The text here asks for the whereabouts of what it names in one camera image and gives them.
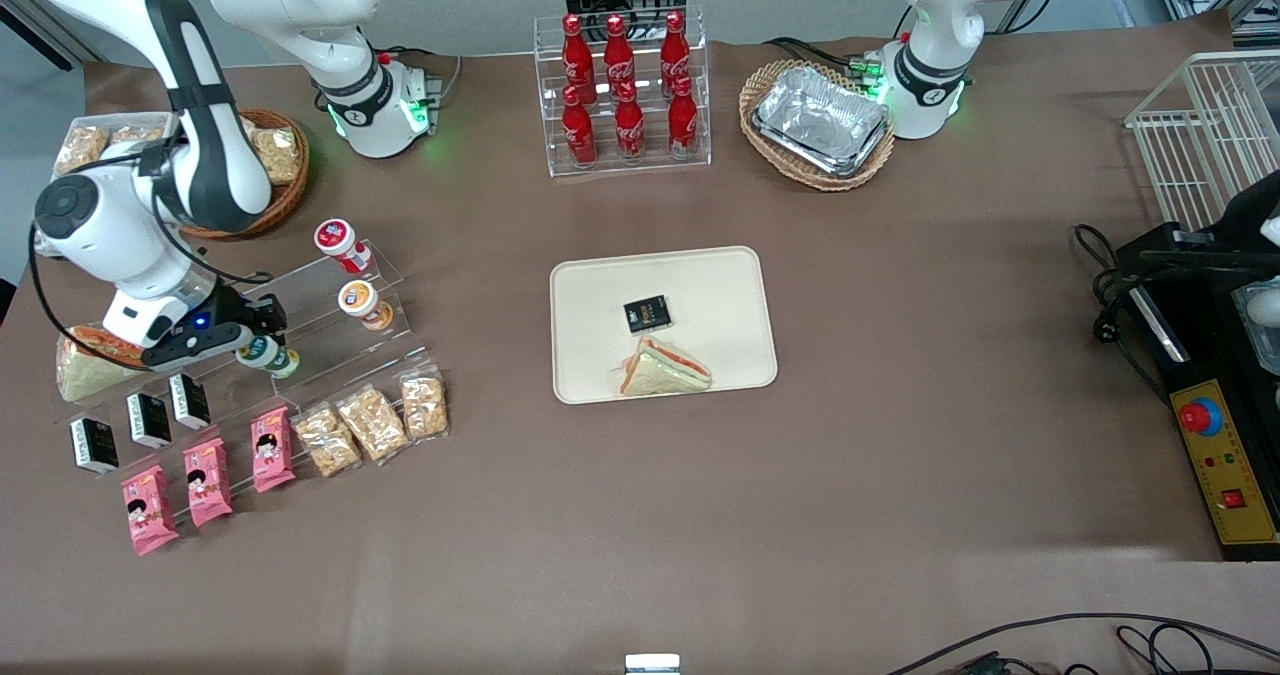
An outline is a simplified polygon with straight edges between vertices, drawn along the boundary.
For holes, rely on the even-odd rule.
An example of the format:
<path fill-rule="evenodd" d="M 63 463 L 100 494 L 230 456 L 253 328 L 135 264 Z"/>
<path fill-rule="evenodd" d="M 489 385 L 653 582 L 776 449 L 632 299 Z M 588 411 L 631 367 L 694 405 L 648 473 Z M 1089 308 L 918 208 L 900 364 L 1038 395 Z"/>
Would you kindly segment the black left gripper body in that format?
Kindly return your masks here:
<path fill-rule="evenodd" d="M 1161 269 L 1225 272 L 1244 274 L 1249 278 L 1276 277 L 1275 254 L 1143 247 L 1138 251 L 1138 257 Z"/>

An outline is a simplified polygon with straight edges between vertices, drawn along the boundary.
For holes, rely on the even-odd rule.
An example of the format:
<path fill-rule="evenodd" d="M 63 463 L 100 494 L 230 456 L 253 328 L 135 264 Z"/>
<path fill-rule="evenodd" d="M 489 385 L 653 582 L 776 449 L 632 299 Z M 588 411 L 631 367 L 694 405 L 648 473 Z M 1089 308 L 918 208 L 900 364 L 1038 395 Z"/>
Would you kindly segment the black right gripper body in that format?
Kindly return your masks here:
<path fill-rule="evenodd" d="M 251 336 L 264 336 L 262 300 L 252 300 L 230 286 L 215 286 L 212 293 L 184 316 L 184 342 L 200 342 L 220 328 L 243 327 Z"/>

